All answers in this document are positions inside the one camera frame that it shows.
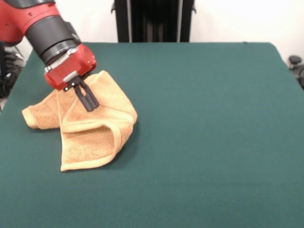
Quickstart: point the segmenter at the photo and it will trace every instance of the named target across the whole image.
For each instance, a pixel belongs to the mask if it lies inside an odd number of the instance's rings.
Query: black stand
[[[189,42],[194,0],[115,0],[118,42]]]

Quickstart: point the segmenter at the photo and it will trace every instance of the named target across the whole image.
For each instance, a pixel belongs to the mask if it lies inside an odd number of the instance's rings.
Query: table surface
[[[32,54],[0,115],[0,227],[304,227],[304,96],[268,43],[87,44],[139,118],[117,158],[60,172]]]

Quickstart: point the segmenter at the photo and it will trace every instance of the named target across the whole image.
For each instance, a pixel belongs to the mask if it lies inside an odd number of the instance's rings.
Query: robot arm
[[[88,112],[99,106],[83,81],[96,68],[94,54],[63,21],[54,0],[0,0],[0,42],[14,46],[24,36],[44,62],[51,87],[64,91],[73,87]]]

